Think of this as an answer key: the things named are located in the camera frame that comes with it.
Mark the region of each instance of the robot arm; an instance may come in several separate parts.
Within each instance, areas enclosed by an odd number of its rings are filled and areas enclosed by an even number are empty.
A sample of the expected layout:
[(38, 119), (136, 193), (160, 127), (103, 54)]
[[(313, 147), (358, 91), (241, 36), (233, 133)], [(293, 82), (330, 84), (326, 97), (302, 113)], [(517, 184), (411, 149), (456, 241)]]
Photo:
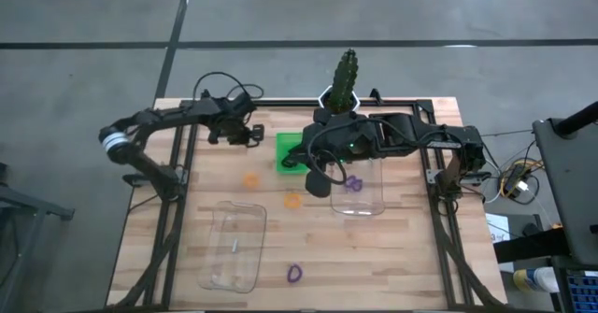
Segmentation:
[[(302, 143), (289, 150), (282, 164), (307, 165), (306, 189), (314, 196), (327, 197), (331, 184), (346, 182), (342, 162), (403, 157), (417, 149), (454, 150), (447, 169), (432, 177), (436, 192), (444, 197), (458, 197), (461, 179), (486, 163), (481, 137), (473, 126), (432, 125), (405, 113), (333, 116), (319, 108), (314, 111), (314, 122), (304, 128)], [(324, 174), (330, 163), (339, 165), (342, 179)]]
[(263, 125), (249, 129), (244, 121), (255, 109), (245, 92), (230, 101), (213, 98), (204, 91), (198, 101), (162, 110), (146, 109), (118, 120), (100, 130), (99, 140), (112, 162), (130, 164), (148, 178), (161, 199), (175, 200), (183, 190), (174, 168), (159, 165), (143, 153), (150, 135), (172, 127), (201, 124), (210, 131), (207, 139), (210, 144), (217, 144), (219, 138), (225, 137), (231, 145), (255, 147), (263, 140)]

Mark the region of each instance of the wooden tabletop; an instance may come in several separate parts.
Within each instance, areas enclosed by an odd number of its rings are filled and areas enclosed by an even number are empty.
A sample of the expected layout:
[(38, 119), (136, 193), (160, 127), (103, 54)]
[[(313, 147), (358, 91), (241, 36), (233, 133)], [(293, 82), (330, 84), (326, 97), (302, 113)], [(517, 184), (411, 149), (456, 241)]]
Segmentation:
[[(434, 101), (437, 123), (462, 125), (455, 98), (428, 99)], [(179, 101), (159, 99), (155, 107), (177, 107)], [(171, 309), (447, 308), (420, 155), (416, 152), (405, 158), (382, 161), (381, 183), (370, 186), (381, 194), (385, 205), (382, 214), (355, 217), (334, 212), (330, 199), (312, 197), (303, 189), (305, 176), (282, 176), (276, 171), (276, 134), (301, 132), (312, 122), (312, 111), (313, 108), (305, 107), (260, 107), (249, 123), (265, 126), (265, 140), (255, 149), (209, 145), (207, 129), (200, 128)], [(363, 114), (381, 112), (411, 113), (401, 107), (360, 109)], [(167, 163), (173, 136), (174, 130), (155, 133), (146, 153), (157, 162)], [(183, 145), (181, 162), (184, 153)], [(244, 186), (247, 174), (259, 177), (256, 187)], [(301, 195), (300, 207), (284, 206), (284, 197), (289, 192)], [(132, 205), (153, 194), (151, 187), (137, 189)], [(256, 204), (267, 211), (259, 276), (252, 292), (210, 291), (199, 286), (212, 207), (219, 201)], [(465, 257), (491, 293), (506, 302), (479, 197), (466, 195), (459, 203), (457, 218)], [(129, 215), (108, 304), (118, 302), (148, 265), (159, 208), (160, 201), (155, 200)], [(287, 282), (292, 263), (300, 264), (304, 273), (295, 284)], [(454, 264), (451, 264), (451, 277), (461, 302)], [(162, 293), (163, 280), (164, 273), (160, 273), (156, 297)]]

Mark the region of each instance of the green block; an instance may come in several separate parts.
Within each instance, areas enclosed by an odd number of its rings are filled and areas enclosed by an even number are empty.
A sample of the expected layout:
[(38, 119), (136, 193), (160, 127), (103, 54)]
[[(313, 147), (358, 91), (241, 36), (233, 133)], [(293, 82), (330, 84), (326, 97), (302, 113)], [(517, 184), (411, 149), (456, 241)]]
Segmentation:
[(279, 133), (277, 134), (277, 172), (280, 174), (304, 174), (307, 166), (298, 164), (293, 168), (282, 165), (282, 159), (289, 154), (289, 149), (301, 144), (301, 133)]

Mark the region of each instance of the orange rubber band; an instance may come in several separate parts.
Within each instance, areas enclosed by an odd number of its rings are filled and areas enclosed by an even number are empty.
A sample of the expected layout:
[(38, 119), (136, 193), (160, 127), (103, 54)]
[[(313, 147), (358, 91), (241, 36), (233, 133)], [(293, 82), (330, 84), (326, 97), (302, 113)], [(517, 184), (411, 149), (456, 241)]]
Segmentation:
[(284, 196), (284, 206), (289, 209), (296, 209), (301, 206), (301, 195), (292, 192)]
[(260, 184), (260, 178), (253, 173), (247, 173), (243, 178), (243, 185), (249, 189), (254, 189)]

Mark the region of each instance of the concrete floor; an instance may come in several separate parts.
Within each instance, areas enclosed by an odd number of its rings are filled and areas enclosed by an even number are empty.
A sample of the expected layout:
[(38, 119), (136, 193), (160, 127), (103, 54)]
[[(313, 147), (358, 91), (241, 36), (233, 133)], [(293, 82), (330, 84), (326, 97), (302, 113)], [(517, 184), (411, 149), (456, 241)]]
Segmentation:
[[(179, 0), (0, 0), (0, 42), (165, 41)], [(589, 38), (598, 0), (190, 0), (181, 40)], [(227, 71), (266, 96), (314, 96), (343, 50), (179, 50), (167, 97)], [(164, 50), (0, 50), (0, 161), (11, 185), (77, 209), (50, 219), (21, 290), (19, 312), (101, 307), (131, 193), (98, 130), (152, 104)], [(528, 129), (598, 98), (596, 47), (357, 49), (357, 92), (456, 96), (482, 134)], [(214, 94), (231, 83), (206, 81)], [(533, 137), (486, 138), (502, 163)], [(532, 157), (538, 158), (535, 148)], [(548, 182), (536, 202), (487, 205), (558, 221)], [(493, 197), (494, 187), (487, 195)], [(549, 309), (509, 292), (518, 307)]]

